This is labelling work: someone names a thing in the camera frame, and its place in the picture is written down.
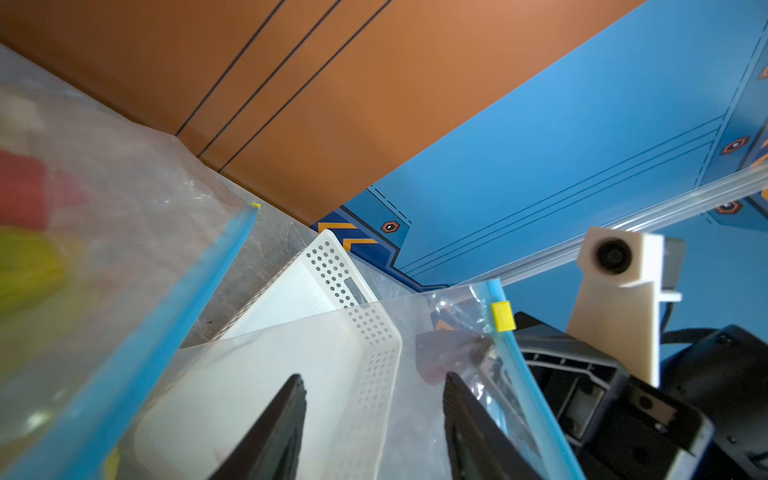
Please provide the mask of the clear zip-top bag blue zipper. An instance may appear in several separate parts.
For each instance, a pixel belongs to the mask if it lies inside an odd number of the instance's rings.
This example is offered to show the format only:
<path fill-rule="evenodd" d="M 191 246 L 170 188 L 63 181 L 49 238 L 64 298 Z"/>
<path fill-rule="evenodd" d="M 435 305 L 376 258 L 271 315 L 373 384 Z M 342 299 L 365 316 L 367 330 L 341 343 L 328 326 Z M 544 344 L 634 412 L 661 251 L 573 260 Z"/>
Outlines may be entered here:
<path fill-rule="evenodd" d="M 1 50 L 1 475 L 103 479 L 258 207 Z"/>

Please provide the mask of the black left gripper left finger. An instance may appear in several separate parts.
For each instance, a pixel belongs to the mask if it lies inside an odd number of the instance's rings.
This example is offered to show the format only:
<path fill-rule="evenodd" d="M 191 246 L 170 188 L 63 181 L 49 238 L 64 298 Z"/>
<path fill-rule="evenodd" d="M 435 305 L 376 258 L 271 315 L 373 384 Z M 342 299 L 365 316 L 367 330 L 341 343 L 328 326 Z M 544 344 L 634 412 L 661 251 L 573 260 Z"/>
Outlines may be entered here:
<path fill-rule="evenodd" d="M 304 382 L 293 374 L 209 479 L 296 479 L 306 411 Z"/>

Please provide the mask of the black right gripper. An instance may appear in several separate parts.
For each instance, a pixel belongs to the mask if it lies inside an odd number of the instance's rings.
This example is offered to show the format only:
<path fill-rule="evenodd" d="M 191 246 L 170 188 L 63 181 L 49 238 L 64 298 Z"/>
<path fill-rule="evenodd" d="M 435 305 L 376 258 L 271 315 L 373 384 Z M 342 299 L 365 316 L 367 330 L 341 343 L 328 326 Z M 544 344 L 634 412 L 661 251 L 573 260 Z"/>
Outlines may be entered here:
<path fill-rule="evenodd" d="M 683 329 L 654 387 L 526 314 L 526 363 L 589 479 L 764 479 L 767 345 L 747 330 Z"/>

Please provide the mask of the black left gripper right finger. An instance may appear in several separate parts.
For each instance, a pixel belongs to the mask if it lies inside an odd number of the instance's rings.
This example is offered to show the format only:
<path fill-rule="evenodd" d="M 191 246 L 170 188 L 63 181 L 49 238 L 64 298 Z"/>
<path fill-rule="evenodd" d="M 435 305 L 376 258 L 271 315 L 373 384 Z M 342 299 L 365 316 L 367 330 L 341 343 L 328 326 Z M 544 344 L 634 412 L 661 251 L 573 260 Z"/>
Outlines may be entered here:
<path fill-rule="evenodd" d="M 446 375 L 442 402 L 454 480 L 541 479 L 454 372 Z"/>

